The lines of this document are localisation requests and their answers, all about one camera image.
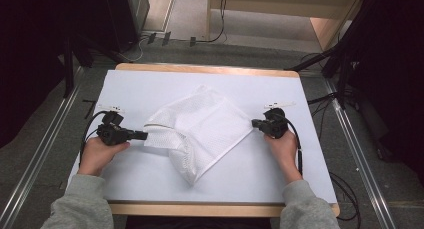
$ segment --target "white bag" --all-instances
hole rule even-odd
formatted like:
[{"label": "white bag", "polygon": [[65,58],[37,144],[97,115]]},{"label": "white bag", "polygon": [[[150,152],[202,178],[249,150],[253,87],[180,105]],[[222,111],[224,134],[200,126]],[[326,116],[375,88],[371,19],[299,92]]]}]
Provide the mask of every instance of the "white bag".
[{"label": "white bag", "polygon": [[145,146],[168,148],[169,158],[191,185],[252,130],[249,117],[201,86],[192,95],[159,109],[146,122]]}]

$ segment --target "metal floor track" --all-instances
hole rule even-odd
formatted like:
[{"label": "metal floor track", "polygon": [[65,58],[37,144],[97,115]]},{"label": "metal floor track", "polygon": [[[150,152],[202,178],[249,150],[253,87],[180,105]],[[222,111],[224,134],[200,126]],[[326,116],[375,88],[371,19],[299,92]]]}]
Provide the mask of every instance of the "metal floor track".
[{"label": "metal floor track", "polygon": [[[337,91],[331,80],[326,79],[325,84],[329,93]],[[337,100],[333,100],[333,107],[336,111],[337,118],[339,119],[343,133],[345,134],[346,140],[349,144],[352,156],[359,168],[359,173],[361,175],[365,189],[368,192],[368,196],[370,197],[381,228],[396,228],[386,200],[384,199],[380,187],[378,186],[378,183],[375,180],[373,173],[371,172],[371,169],[362,151],[361,145],[359,144],[358,138],[356,137],[356,134],[352,128],[352,125],[350,124],[346,112],[340,107]]]},{"label": "metal floor track", "polygon": [[30,192],[32,185],[37,178],[38,173],[43,166],[44,161],[49,154],[50,148],[55,141],[55,138],[62,127],[62,124],[68,115],[69,110],[74,103],[75,97],[78,94],[81,81],[84,75],[84,68],[79,67],[75,73],[75,87],[72,90],[68,98],[62,100],[62,103],[59,106],[59,109],[56,112],[53,120],[51,121],[46,133],[43,136],[40,144],[37,147],[37,150],[34,153],[28,167],[26,168],[24,174],[19,180],[18,184],[14,188],[7,205],[1,214],[0,217],[0,228],[9,229],[12,228],[12,225],[25,202],[25,199]]}]

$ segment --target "gray sleeve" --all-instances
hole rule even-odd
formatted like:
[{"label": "gray sleeve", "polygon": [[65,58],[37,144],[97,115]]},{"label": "gray sleeve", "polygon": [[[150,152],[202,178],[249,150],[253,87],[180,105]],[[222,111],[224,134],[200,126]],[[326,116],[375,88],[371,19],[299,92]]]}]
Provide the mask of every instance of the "gray sleeve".
[{"label": "gray sleeve", "polygon": [[286,208],[280,216],[280,228],[339,228],[330,205],[318,198],[305,180],[284,188]]},{"label": "gray sleeve", "polygon": [[51,205],[46,228],[113,228],[112,212],[103,199],[103,178],[75,175],[65,195]]}]

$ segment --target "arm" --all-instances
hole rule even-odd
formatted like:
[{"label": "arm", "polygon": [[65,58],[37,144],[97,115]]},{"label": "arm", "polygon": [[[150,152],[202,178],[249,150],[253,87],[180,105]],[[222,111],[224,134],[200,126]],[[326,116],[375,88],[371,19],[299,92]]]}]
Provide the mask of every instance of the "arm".
[{"label": "arm", "polygon": [[280,228],[339,228],[328,203],[315,196],[296,168],[295,135],[290,131],[279,139],[265,135],[265,141],[270,144],[287,182],[283,191],[286,208],[281,212]]},{"label": "arm", "polygon": [[110,207],[103,199],[105,181],[98,176],[116,153],[128,147],[128,142],[106,146],[100,138],[90,138],[78,173],[65,195],[52,204],[50,218],[42,228],[113,228]]}]

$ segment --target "hand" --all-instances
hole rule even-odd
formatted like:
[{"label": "hand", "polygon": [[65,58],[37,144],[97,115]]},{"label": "hand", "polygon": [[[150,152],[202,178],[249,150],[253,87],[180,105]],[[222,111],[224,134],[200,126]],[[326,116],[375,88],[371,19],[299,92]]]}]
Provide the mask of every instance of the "hand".
[{"label": "hand", "polygon": [[129,142],[107,146],[99,137],[88,139],[84,147],[84,153],[78,174],[100,176],[103,168],[113,159],[115,154],[127,149]]},{"label": "hand", "polygon": [[286,131],[279,139],[264,135],[265,141],[271,146],[272,154],[280,165],[287,183],[302,180],[302,175],[296,168],[297,142],[291,131]]}]

